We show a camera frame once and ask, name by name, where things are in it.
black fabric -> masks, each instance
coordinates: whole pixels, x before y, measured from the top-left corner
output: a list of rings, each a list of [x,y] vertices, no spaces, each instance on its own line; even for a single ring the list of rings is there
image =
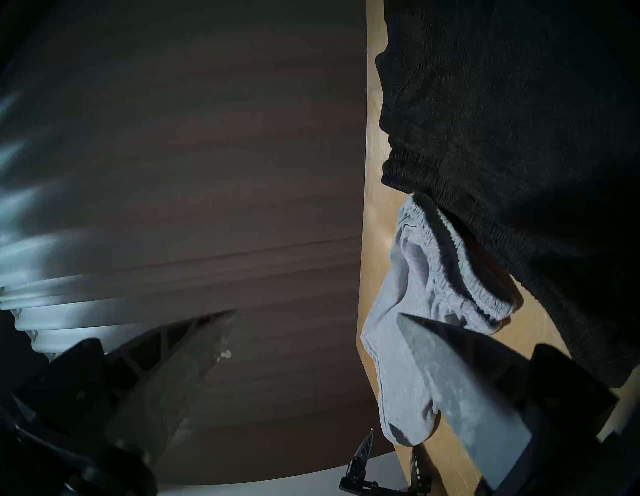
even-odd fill
[[[382,182],[429,194],[610,387],[640,362],[640,29],[625,4],[385,1]]]

gray fabric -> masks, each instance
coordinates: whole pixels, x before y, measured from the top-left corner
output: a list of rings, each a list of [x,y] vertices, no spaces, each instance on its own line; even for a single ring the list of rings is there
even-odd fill
[[[389,258],[360,338],[376,366],[382,431],[395,444],[413,446],[429,436],[438,410],[397,326],[398,314],[490,334],[514,311],[515,298],[489,290],[500,280],[486,284],[478,277],[462,238],[426,195],[412,195],[400,208]],[[509,294],[506,288],[500,293]]]

clothing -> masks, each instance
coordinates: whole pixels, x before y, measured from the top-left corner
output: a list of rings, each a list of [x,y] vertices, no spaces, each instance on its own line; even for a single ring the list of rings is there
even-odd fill
[[[438,408],[397,326],[400,313],[490,334],[515,309],[498,276],[479,269],[460,235],[426,195],[410,196],[398,214],[390,269],[360,339],[376,366],[380,424],[387,439],[426,439]]]
[[[609,387],[640,363],[640,39],[610,3],[385,1],[382,182],[427,193],[545,307]]]

wooden table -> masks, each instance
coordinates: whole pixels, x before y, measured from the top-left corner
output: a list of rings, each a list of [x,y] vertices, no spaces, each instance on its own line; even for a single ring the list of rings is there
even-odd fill
[[[387,135],[378,126],[382,105],[382,89],[374,59],[387,45],[387,27],[383,17],[383,0],[367,0],[367,150],[365,171],[364,224],[362,233],[362,261],[360,266],[360,303],[358,306],[358,339],[356,345],[371,387],[378,396],[376,369],[362,347],[359,336],[369,309],[389,269],[388,252],[396,229],[398,209],[406,195],[380,182],[382,163],[388,157]],[[527,358],[539,342],[549,343],[567,353],[553,322],[544,308],[522,286],[516,284],[524,304],[513,314],[511,322],[493,336]],[[636,368],[627,384],[615,390],[623,399],[612,414],[602,433],[611,432],[628,417],[640,397],[640,368]],[[435,468],[442,478],[442,486],[434,494],[473,494],[480,473],[462,447],[451,427],[442,418],[436,432],[424,442]],[[409,476],[411,450],[396,446],[396,452]]]

light wooden surface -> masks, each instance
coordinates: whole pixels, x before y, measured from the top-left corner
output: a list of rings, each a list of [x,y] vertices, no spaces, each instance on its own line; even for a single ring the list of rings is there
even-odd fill
[[[382,105],[382,89],[375,66],[375,57],[387,45],[387,28],[383,16],[383,0],[367,0],[367,150],[365,171],[364,224],[362,233],[362,260],[360,266],[360,301],[358,306],[358,338],[356,345],[371,387],[378,396],[376,371],[370,356],[362,347],[360,332],[369,309],[389,269],[388,252],[396,228],[398,208],[406,195],[384,186],[380,182],[382,164],[390,147],[387,135],[378,126]],[[539,342],[549,343],[567,353],[553,322],[544,308],[522,286],[516,284],[524,304],[512,316],[511,322],[494,334],[502,343],[530,358]],[[615,429],[628,414],[639,396],[639,369],[630,381],[617,392],[623,396],[619,408],[603,433]],[[449,495],[473,494],[480,473],[467,455],[451,427],[443,418],[436,432],[425,441],[431,461],[440,473],[444,489]],[[396,451],[408,478],[410,449],[396,446]],[[434,493],[443,494],[443,488]]]

